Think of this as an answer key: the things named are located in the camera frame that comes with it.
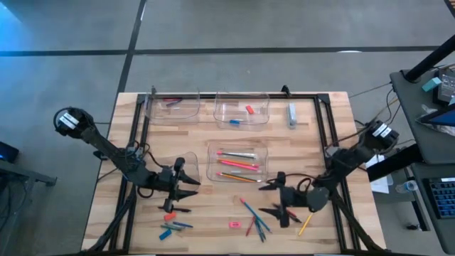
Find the teal box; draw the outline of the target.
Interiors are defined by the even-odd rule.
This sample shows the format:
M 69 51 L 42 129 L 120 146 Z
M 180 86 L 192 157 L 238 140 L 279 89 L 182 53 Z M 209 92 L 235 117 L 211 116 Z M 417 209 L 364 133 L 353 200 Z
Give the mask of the teal box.
M 430 92 L 434 88 L 438 87 L 439 85 L 441 85 L 441 80 L 438 77 L 435 77 L 435 78 L 430 79 L 428 82 L 426 82 L 422 86 L 422 90 L 425 92 Z

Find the grey metal stand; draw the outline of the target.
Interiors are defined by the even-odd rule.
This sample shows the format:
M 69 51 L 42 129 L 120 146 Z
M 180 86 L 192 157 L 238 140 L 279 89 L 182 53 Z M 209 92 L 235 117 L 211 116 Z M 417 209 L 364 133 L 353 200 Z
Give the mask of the grey metal stand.
M 36 183 L 54 186 L 57 178 L 0 160 L 0 256 L 6 256 L 18 237 L 20 222 Z

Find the yellow pencil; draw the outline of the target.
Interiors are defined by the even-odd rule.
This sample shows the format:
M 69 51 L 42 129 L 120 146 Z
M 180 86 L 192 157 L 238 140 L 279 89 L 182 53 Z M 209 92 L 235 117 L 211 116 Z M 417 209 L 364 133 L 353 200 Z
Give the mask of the yellow pencil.
M 303 232 L 305 231 L 306 227 L 308 226 L 312 216 L 313 216 L 314 213 L 310 213 L 309 216 L 307 217 L 307 219 L 305 220 L 304 224 L 302 225 L 301 229 L 299 230 L 299 233 L 298 233 L 298 236 L 300 237 Z

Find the backlit computer keyboard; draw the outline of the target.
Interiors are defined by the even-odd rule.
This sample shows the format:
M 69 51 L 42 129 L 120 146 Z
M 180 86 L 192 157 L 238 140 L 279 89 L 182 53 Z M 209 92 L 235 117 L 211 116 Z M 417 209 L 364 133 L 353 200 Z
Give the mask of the backlit computer keyboard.
M 423 184 L 438 219 L 455 218 L 455 177 L 425 178 Z

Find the clear plastic bin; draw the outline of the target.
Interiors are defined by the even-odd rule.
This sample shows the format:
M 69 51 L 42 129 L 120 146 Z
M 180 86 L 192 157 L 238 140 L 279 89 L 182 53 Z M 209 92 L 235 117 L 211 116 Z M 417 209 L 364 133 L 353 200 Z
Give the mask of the clear plastic bin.
M 161 172 L 162 168 L 165 166 L 172 167 L 178 157 L 182 157 L 185 160 L 185 164 L 183 166 L 183 170 L 185 173 L 190 176 L 191 178 L 194 178 L 195 180 L 198 180 L 200 182 L 200 174 L 199 174 L 199 169 L 198 169 L 198 158 L 195 153 L 189 151 L 186 152 L 185 154 L 179 154 L 176 156 L 167 156 L 167 157 L 161 157 L 161 158 L 155 158 L 152 153 L 147 152 L 146 156 L 149 156 L 152 162 L 151 165 L 151 171 L 155 172 L 156 175 Z M 199 189 L 200 185 L 191 185 L 187 183 L 183 183 L 182 181 L 179 181 L 179 188 L 181 190 L 187 190 L 187 191 L 197 191 Z
M 269 95 L 263 92 L 217 92 L 213 117 L 220 129 L 260 131 L 269 122 L 269 101 Z M 255 113 L 249 114 L 246 105 L 250 105 Z M 240 125 L 231 125 L 231 119 L 239 120 Z
M 253 153 L 256 159 L 246 159 L 235 156 L 217 155 L 217 151 Z M 259 171 L 241 169 L 236 166 L 228 166 L 220 163 L 217 159 L 231 159 L 258 164 Z M 268 148 L 259 142 L 247 143 L 222 143 L 213 142 L 208 146 L 206 176 L 211 181 L 224 183 L 261 183 L 268 177 Z
M 183 101 L 173 107 L 166 107 L 164 98 L 182 98 Z M 146 116 L 154 125 L 195 124 L 200 112 L 200 92 L 158 92 L 154 98 L 151 92 L 146 96 Z

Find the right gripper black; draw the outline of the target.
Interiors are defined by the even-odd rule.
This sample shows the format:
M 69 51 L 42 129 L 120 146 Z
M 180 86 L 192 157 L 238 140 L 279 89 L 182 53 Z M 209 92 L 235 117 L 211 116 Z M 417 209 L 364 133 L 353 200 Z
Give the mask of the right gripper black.
M 259 188 L 260 191 L 274 191 L 279 189 L 279 207 L 278 208 L 260 208 L 260 211 L 273 215 L 279 219 L 281 228 L 289 227 L 290 214 L 288 207 L 307 207 L 306 192 L 307 188 L 301 190 L 301 185 L 309 180 L 308 177 L 298 182 L 297 187 L 286 186 L 287 175 L 280 171 L 277 173 L 276 182 L 267 183 Z

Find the black electronic device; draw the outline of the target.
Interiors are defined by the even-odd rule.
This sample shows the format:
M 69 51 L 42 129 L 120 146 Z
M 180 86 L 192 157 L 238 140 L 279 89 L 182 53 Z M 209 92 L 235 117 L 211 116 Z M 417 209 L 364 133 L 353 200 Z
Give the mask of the black electronic device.
M 444 105 L 449 105 L 455 97 L 455 68 L 445 68 L 438 72 L 438 78 L 441 84 L 437 87 L 436 99 L 437 102 Z

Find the dark blue tablet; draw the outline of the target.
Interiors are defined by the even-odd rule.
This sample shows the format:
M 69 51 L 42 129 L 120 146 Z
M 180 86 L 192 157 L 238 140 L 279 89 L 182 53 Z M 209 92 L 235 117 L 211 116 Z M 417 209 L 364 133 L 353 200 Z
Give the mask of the dark blue tablet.
M 418 122 L 422 124 L 455 127 L 455 104 L 438 110 L 422 105 L 422 109 L 424 110 L 424 114 L 417 118 Z

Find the black rig pole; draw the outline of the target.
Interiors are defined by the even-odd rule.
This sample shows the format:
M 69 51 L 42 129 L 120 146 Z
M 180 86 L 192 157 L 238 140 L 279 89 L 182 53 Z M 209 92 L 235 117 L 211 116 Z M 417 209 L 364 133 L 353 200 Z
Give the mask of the black rig pole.
M 445 59 L 445 57 L 450 55 L 453 51 L 455 51 L 455 34 L 429 54 L 424 60 L 414 66 L 413 69 L 405 73 L 405 80 L 408 82 L 417 81 L 423 74 L 441 60 Z

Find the black device with blue light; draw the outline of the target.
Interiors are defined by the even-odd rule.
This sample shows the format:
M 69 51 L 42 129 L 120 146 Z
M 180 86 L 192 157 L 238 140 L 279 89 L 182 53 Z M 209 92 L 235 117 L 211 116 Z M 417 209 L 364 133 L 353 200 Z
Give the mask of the black device with blue light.
M 0 142 L 0 160 L 14 164 L 17 160 L 19 150 L 9 144 Z

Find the white paper sheet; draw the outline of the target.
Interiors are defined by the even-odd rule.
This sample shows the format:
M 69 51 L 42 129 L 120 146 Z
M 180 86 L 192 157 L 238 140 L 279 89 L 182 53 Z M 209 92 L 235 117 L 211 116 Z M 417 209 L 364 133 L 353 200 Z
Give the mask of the white paper sheet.
M 369 161 L 365 163 L 367 168 L 377 164 L 378 162 L 384 161 L 385 157 L 383 155 L 374 155 Z M 370 187 L 373 192 L 388 194 L 389 187 L 393 185 L 392 175 L 388 174 L 385 177 L 382 177 L 376 181 L 370 182 Z

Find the grey pencil with pink eraser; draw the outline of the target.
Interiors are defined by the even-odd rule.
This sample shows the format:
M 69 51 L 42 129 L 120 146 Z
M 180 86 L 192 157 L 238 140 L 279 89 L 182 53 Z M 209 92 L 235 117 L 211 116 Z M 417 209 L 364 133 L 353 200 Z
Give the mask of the grey pencil with pink eraser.
M 253 154 L 253 153 L 217 151 L 216 154 L 223 155 L 223 156 L 235 156 L 235 157 L 246 158 L 246 159 L 256 159 L 257 158 L 257 155 Z

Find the grey stapler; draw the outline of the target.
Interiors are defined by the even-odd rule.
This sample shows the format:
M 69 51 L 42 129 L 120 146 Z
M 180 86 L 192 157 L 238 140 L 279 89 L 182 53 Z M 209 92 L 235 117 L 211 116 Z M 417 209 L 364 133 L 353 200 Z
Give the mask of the grey stapler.
M 290 102 L 287 106 L 287 118 L 288 118 L 288 127 L 290 129 L 295 129 L 297 126 L 297 118 L 296 118 L 296 106 L 293 102 Z

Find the blue pencil with pink eraser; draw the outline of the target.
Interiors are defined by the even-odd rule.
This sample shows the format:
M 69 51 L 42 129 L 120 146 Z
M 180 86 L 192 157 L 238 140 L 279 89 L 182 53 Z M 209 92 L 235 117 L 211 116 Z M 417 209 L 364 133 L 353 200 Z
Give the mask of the blue pencil with pink eraser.
M 255 212 L 255 210 L 246 202 L 244 198 L 240 198 L 241 203 L 248 209 L 251 214 L 253 214 L 254 217 L 259 221 L 260 224 L 262 224 L 266 231 L 269 233 L 272 233 L 272 230 L 270 227 L 263 221 L 263 219 Z

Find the grey side desk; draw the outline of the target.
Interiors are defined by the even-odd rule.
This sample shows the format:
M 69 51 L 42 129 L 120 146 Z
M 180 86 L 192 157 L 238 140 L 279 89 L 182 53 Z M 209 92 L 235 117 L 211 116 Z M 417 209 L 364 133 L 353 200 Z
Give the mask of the grey side desk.
M 455 217 L 437 216 L 436 202 L 429 185 L 431 180 L 439 181 L 442 178 L 452 178 L 455 183 L 455 137 L 417 122 L 417 118 L 424 114 L 423 105 L 437 110 L 440 108 L 432 102 L 432 93 L 422 89 L 423 84 L 433 76 L 434 73 L 426 73 L 419 82 L 411 83 L 405 80 L 401 72 L 396 72 L 390 74 L 390 79 L 416 141 L 414 146 L 422 156 L 422 161 L 411 164 L 410 168 L 442 250 L 448 255 L 455 255 Z

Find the clear water bottle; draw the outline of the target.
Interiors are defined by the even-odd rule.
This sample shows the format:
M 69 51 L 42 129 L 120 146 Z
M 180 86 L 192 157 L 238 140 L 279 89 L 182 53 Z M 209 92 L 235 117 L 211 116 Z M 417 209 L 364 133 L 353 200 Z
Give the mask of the clear water bottle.
M 418 189 L 419 188 L 415 180 L 405 181 L 404 183 L 398 184 L 395 187 L 397 193 L 412 193 Z

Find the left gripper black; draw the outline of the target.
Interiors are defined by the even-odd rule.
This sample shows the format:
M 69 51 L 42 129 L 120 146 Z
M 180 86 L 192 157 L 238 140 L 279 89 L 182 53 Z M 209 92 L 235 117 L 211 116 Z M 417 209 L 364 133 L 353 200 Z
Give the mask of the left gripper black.
M 198 194 L 197 191 L 181 190 L 179 181 L 191 185 L 200 185 L 198 180 L 188 176 L 183 170 L 185 160 L 178 157 L 172 167 L 165 166 L 162 168 L 152 183 L 152 188 L 156 191 L 168 192 L 168 198 L 164 201 L 163 208 L 167 213 L 173 211 L 173 202 Z

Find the black rig beam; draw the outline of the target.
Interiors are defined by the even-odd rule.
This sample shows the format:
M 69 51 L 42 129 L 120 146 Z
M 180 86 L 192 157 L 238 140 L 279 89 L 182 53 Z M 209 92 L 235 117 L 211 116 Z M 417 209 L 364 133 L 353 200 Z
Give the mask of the black rig beam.
M 398 150 L 392 156 L 377 162 L 367 168 L 370 182 L 391 174 L 394 171 L 403 169 L 413 163 L 421 163 L 423 158 L 417 144 Z

